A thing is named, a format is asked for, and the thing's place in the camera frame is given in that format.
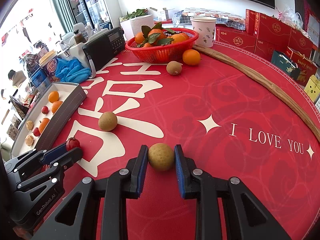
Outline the red cherry tomato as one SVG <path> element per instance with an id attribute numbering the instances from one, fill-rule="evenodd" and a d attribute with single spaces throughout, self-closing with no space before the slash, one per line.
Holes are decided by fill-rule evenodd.
<path id="1" fill-rule="evenodd" d="M 74 148 L 80 148 L 80 141 L 76 139 L 75 137 L 71 137 L 66 141 L 66 150 L 70 151 Z"/>
<path id="2" fill-rule="evenodd" d="M 41 109 L 41 112 L 42 112 L 43 114 L 48 114 L 49 108 L 48 108 L 47 106 L 43 106 L 42 109 Z"/>
<path id="3" fill-rule="evenodd" d="M 39 137 L 41 135 L 41 132 L 38 127 L 35 127 L 35 129 L 33 130 L 33 135 L 35 137 Z"/>

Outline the large orange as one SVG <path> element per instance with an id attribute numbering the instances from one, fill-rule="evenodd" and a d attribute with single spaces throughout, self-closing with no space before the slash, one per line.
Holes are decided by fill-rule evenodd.
<path id="1" fill-rule="evenodd" d="M 48 125 L 49 122 L 50 122 L 49 118 L 43 118 L 40 121 L 39 130 L 40 130 L 41 134 L 43 133 L 44 129 L 46 128 L 46 126 Z"/>

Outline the small husked physalis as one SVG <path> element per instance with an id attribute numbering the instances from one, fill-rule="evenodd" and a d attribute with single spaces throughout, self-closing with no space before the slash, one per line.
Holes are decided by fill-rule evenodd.
<path id="1" fill-rule="evenodd" d="M 26 128 L 27 128 L 27 130 L 32 131 L 32 130 L 33 130 L 33 127 L 34 127 L 34 123 L 33 123 L 31 120 L 28 120 L 28 121 L 26 122 Z"/>

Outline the small orange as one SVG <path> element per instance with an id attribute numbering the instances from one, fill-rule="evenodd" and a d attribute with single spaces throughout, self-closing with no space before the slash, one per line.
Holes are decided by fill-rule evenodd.
<path id="1" fill-rule="evenodd" d="M 49 95 L 48 95 L 48 101 L 50 103 L 54 103 L 56 101 L 58 101 L 60 98 L 60 94 L 58 93 L 58 91 L 52 91 Z"/>

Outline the brown kiwi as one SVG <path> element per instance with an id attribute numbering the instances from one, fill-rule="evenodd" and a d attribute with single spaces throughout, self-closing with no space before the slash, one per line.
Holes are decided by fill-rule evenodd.
<path id="1" fill-rule="evenodd" d="M 175 162 L 174 151 L 167 144 L 156 143 L 149 148 L 148 162 L 157 171 L 167 171 Z"/>
<path id="2" fill-rule="evenodd" d="M 98 121 L 98 126 L 103 131 L 111 131 L 118 124 L 117 116 L 113 112 L 105 112 Z"/>

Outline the blue drink can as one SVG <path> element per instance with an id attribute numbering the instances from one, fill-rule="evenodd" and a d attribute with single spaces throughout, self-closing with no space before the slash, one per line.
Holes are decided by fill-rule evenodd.
<path id="1" fill-rule="evenodd" d="M 34 72 L 31 76 L 31 81 L 35 88 L 42 94 L 51 84 L 50 78 L 42 68 L 39 68 Z"/>

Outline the blue rubber gloves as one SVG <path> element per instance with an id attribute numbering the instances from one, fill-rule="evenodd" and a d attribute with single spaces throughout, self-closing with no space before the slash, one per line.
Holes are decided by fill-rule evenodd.
<path id="1" fill-rule="evenodd" d="M 60 82 L 82 83 L 86 81 L 91 74 L 91 69 L 84 67 L 77 58 L 73 58 L 70 61 L 57 58 L 55 76 Z"/>

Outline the red round tablecloth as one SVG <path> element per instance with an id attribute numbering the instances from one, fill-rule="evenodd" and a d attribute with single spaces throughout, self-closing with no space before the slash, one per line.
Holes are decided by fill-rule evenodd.
<path id="1" fill-rule="evenodd" d="M 304 122 L 266 88 L 237 69 L 202 55 L 170 75 L 124 51 L 82 83 L 87 97 L 56 140 L 84 151 L 70 168 L 71 191 L 90 176 L 108 177 L 142 145 L 180 144 L 212 176 L 239 177 L 292 239 L 302 239 L 319 211 L 319 142 Z M 98 126 L 113 112 L 111 131 Z"/>

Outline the purple milk tea cup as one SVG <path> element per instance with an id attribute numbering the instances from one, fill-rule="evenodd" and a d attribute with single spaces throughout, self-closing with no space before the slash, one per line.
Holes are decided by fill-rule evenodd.
<path id="1" fill-rule="evenodd" d="M 47 52 L 39 60 L 40 67 L 44 70 L 44 72 L 47 74 L 47 76 L 52 82 L 60 81 L 60 79 L 56 77 L 56 70 L 58 64 L 57 59 L 57 52 L 55 50 L 51 50 Z"/>

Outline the brown spice bottle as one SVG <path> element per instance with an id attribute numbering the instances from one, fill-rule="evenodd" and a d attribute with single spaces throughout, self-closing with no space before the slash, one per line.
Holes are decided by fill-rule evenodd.
<path id="1" fill-rule="evenodd" d="M 74 33 L 75 44 L 86 43 L 86 39 L 79 29 L 76 29 L 73 33 Z"/>

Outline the long wooden back scratcher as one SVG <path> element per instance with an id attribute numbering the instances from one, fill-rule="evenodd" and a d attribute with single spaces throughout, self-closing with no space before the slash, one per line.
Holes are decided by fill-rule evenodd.
<path id="1" fill-rule="evenodd" d="M 300 107 L 298 103 L 295 102 L 287 93 L 285 93 L 280 87 L 278 87 L 276 84 L 271 82 L 269 79 L 264 77 L 262 74 L 257 72 L 256 70 L 253 70 L 252 68 L 249 68 L 248 66 L 235 61 L 231 57 L 218 52 L 216 50 L 213 50 L 211 48 L 207 48 L 201 45 L 193 45 L 193 49 L 195 49 L 198 52 L 201 52 L 207 56 L 210 56 L 213 59 L 216 59 L 220 62 L 223 62 L 229 66 L 234 67 L 235 69 L 239 70 L 243 74 L 245 74 L 247 77 L 252 79 L 253 81 L 259 83 L 263 87 L 265 87 L 270 93 L 272 93 L 274 96 L 276 96 L 279 100 L 281 100 L 283 103 L 285 103 L 289 108 L 291 108 L 300 118 L 301 120 L 308 126 L 308 128 L 312 131 L 314 136 L 317 138 L 317 140 L 320 140 L 319 136 L 319 128 L 315 125 L 315 123 L 311 120 L 309 115 Z"/>

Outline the white paper towel roll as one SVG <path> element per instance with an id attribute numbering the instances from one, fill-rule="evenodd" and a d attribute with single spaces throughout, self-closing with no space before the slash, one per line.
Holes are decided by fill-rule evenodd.
<path id="1" fill-rule="evenodd" d="M 134 38 L 137 33 L 141 32 L 141 26 L 143 25 L 147 25 L 150 28 L 153 27 L 155 25 L 153 15 L 139 16 L 120 23 L 127 41 Z"/>

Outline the red plastic fruit basket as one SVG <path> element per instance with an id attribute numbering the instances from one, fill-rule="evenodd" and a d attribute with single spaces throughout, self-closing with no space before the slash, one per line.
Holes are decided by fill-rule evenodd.
<path id="1" fill-rule="evenodd" d="M 186 41 L 160 45 L 155 47 L 140 47 L 132 38 L 125 44 L 125 49 L 133 52 L 133 54 L 142 62 L 147 63 L 168 63 L 170 61 L 178 61 L 182 58 L 183 53 L 191 49 L 195 41 L 199 38 L 196 31 L 185 28 L 173 28 L 176 33 L 185 33 L 189 38 Z"/>

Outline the potted green plant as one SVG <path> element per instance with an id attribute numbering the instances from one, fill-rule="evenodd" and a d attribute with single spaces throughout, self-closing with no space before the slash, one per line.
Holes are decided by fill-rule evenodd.
<path id="1" fill-rule="evenodd" d="M 120 22 L 124 22 L 133 18 L 148 15 L 148 12 L 149 12 L 148 9 L 137 9 L 132 13 L 127 12 L 126 15 L 120 17 L 119 19 L 120 19 Z"/>

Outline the red gift box stack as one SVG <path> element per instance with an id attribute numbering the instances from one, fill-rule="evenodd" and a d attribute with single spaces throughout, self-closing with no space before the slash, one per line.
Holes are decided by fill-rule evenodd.
<path id="1" fill-rule="evenodd" d="M 270 60 L 275 50 L 284 53 L 291 48 L 309 57 L 312 42 L 299 29 L 263 13 L 246 9 L 245 30 L 223 24 L 216 26 L 216 40 Z"/>

